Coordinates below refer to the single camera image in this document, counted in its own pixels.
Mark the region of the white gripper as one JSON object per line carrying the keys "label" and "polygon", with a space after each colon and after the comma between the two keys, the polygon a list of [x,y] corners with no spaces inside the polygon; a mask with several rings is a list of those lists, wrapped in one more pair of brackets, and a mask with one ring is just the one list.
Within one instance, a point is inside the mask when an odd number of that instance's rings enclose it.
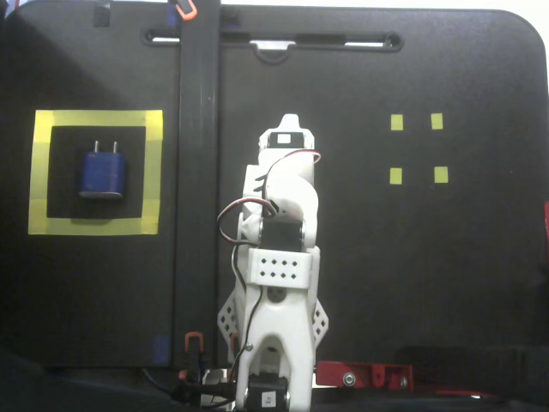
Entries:
{"label": "white gripper", "polygon": [[259,163],[274,163],[296,150],[315,150],[315,137],[309,129],[302,128],[299,116],[285,114],[279,125],[264,131],[259,137]]}

